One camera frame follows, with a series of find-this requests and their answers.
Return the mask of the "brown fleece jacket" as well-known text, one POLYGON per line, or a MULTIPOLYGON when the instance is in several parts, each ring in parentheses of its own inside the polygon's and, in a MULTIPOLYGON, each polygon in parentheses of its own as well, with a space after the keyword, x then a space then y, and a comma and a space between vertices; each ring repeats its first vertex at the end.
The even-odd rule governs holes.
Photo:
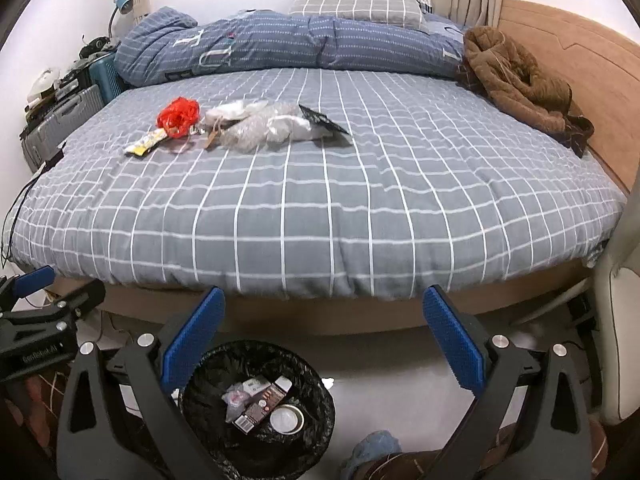
POLYGON ((487 98, 498 110, 569 148, 585 154, 594 125, 574 101, 570 84, 539 64, 512 37, 490 26, 468 29, 458 83, 487 98))

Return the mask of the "yellow snack wrapper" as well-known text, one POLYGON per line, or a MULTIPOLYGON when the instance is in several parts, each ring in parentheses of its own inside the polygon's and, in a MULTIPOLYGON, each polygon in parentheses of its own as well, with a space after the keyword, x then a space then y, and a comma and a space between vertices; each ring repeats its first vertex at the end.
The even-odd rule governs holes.
POLYGON ((164 128, 156 128, 153 131, 145 133, 139 140, 125 148, 125 154, 134 157, 144 157, 158 144, 161 144, 168 138, 168 134, 164 128))

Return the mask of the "dark cigarette box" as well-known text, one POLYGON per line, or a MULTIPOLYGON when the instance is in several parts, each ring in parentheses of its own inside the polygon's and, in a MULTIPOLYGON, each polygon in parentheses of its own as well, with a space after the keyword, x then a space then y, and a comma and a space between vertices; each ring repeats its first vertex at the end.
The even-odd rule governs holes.
POLYGON ((232 424, 244 434, 249 434, 281 403, 290 389, 290 384, 273 382, 257 396, 254 396, 248 407, 232 424))

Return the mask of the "wooden headboard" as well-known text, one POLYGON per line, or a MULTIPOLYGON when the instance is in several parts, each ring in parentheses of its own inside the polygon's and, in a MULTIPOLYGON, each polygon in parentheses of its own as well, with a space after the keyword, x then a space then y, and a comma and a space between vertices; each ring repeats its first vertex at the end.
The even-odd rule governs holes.
POLYGON ((524 0, 503 0, 499 28, 570 84, 596 129, 591 151, 628 192, 639 166, 639 45, 588 18, 524 0))

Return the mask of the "grey checked bed sheet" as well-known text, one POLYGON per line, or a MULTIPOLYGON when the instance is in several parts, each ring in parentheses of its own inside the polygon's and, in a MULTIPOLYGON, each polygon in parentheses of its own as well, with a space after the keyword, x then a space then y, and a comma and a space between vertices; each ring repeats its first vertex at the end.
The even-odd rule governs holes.
POLYGON ((589 257, 625 203, 592 156, 453 81, 274 68, 121 94, 67 138, 3 240, 15 263, 70 278, 406 299, 589 257), (248 153, 192 136, 126 155, 178 96, 300 103, 349 136, 248 153))

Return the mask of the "blue desk lamp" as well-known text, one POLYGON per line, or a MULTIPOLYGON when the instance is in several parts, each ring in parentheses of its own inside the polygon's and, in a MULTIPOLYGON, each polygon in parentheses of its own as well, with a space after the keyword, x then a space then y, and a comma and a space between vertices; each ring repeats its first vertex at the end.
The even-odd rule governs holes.
POLYGON ((117 14, 126 15, 134 8, 134 0, 114 0, 114 10, 108 21, 107 32, 108 38, 114 38, 113 26, 117 14))

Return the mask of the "grey suitcase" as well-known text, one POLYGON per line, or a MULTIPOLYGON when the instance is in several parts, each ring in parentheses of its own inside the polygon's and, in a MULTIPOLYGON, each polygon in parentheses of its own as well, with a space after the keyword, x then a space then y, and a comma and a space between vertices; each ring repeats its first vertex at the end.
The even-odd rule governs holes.
POLYGON ((29 170, 34 174, 71 133, 102 107, 99 86, 93 84, 65 99, 34 126, 27 126, 20 139, 29 170))

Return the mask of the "clear plastic bag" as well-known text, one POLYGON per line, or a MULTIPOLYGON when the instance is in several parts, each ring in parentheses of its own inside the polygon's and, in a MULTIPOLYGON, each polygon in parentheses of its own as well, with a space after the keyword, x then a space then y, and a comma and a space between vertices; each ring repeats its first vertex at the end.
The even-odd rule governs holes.
POLYGON ((236 100, 227 102, 206 110, 201 119, 201 123, 207 127, 213 127, 218 124, 218 122, 240 122, 260 112, 267 107, 268 104, 269 102, 267 100, 256 102, 236 100))

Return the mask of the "wooden bed frame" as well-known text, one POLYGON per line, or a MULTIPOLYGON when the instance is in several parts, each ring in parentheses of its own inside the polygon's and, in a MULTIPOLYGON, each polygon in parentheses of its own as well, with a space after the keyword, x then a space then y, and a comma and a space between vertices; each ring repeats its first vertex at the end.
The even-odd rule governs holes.
MULTIPOLYGON (((590 274, 591 270, 575 259, 506 282, 450 292, 448 296, 459 311, 484 314, 564 292, 590 274)), ((108 285, 105 300, 99 308, 127 318, 163 324, 174 314, 191 310, 201 296, 200 292, 190 289, 108 285)), ((408 330, 424 324, 420 298, 282 300, 227 295, 220 329, 252 336, 337 336, 408 330)))

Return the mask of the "black foil wrapper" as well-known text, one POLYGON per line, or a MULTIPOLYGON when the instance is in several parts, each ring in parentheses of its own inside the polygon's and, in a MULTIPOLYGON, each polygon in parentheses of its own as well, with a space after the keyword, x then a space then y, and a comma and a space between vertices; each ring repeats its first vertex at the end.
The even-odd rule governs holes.
POLYGON ((344 129, 342 126, 340 126, 339 124, 331 120, 325 114, 316 112, 315 110, 312 110, 311 108, 303 106, 302 104, 299 104, 298 107, 299 107, 299 110, 302 112, 303 118, 308 120, 308 122, 310 122, 311 125, 315 127, 325 128, 326 131, 329 131, 332 133, 341 133, 341 134, 346 134, 346 136, 349 136, 349 132, 346 129, 344 129))

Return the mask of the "white tissue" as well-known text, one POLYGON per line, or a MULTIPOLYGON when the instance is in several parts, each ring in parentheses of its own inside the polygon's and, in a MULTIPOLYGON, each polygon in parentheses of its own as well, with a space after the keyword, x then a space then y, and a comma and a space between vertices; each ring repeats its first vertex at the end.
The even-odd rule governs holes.
POLYGON ((285 141, 314 141, 326 136, 332 136, 332 132, 303 117, 278 115, 267 120, 266 141, 268 144, 281 144, 285 141))

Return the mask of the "black trash bin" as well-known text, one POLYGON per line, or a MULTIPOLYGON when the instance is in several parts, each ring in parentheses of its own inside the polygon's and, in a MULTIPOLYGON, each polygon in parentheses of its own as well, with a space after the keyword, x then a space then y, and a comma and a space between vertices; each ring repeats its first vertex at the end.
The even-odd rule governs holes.
POLYGON ((225 479, 297 479, 326 452, 335 424, 318 373, 290 350, 256 340, 207 352, 180 406, 225 479))

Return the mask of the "white round lid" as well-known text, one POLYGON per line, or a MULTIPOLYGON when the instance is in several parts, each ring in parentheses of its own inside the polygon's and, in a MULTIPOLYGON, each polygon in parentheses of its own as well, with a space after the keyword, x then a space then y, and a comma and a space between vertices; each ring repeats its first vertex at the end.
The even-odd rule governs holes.
POLYGON ((283 404, 273 410, 269 423, 271 428, 278 434, 292 436, 303 429, 305 416, 297 406, 293 404, 283 404))

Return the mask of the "blue cloth on floor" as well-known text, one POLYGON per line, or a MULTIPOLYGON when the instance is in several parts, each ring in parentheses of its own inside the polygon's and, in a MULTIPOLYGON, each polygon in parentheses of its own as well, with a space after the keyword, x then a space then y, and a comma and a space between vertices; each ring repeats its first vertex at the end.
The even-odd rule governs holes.
POLYGON ((352 450, 340 470, 343 480, 365 479, 371 472, 388 463, 401 453, 399 441, 387 430, 368 434, 352 450))

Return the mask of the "clear bubble wrap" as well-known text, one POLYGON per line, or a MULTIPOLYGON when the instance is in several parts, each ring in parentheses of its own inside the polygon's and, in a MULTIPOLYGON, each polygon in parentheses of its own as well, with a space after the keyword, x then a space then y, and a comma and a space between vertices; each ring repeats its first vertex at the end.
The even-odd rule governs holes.
POLYGON ((268 144, 266 141, 267 120, 278 115, 303 117, 302 112, 295 103, 269 103, 260 112, 224 129, 218 136, 217 144, 222 148, 230 148, 230 150, 240 153, 259 150, 265 144, 268 144))

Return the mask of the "teal suitcase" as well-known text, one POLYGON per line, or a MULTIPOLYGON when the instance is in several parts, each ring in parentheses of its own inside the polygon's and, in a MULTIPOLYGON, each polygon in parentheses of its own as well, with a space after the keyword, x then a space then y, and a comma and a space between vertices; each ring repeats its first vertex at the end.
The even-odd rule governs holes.
POLYGON ((99 87, 104 104, 108 104, 126 91, 126 84, 117 73, 114 62, 114 53, 107 53, 89 66, 90 79, 99 87))

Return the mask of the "white chair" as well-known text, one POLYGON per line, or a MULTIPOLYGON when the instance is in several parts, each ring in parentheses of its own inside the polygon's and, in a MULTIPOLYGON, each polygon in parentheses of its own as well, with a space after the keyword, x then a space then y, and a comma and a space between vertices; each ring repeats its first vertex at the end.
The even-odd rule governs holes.
POLYGON ((608 425, 623 422, 639 408, 639 226, 639 185, 635 183, 593 270, 602 364, 600 416, 608 425))

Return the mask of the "blue striped duvet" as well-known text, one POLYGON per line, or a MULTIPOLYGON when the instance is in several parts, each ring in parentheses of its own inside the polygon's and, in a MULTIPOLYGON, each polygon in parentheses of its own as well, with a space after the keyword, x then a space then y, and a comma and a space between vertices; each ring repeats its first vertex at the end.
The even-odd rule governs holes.
POLYGON ((210 24, 169 6, 150 14, 120 42, 114 65, 134 87, 268 68, 364 70, 452 79, 461 41, 440 32, 269 10, 210 24))

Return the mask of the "red plastic bag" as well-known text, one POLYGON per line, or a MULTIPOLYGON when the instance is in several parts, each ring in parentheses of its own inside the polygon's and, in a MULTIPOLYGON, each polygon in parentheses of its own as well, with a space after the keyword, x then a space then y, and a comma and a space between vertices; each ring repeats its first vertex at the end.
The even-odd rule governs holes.
POLYGON ((164 129, 171 139, 180 139, 187 136, 199 120, 200 104, 179 96, 160 111, 156 124, 158 128, 164 129))

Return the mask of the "grey checked pillow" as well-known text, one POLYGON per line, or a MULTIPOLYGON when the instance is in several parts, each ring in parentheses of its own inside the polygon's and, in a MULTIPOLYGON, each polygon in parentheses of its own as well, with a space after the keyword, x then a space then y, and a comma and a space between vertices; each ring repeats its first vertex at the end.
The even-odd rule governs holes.
POLYGON ((294 0, 288 13, 333 16, 427 31, 418 0, 294 0))

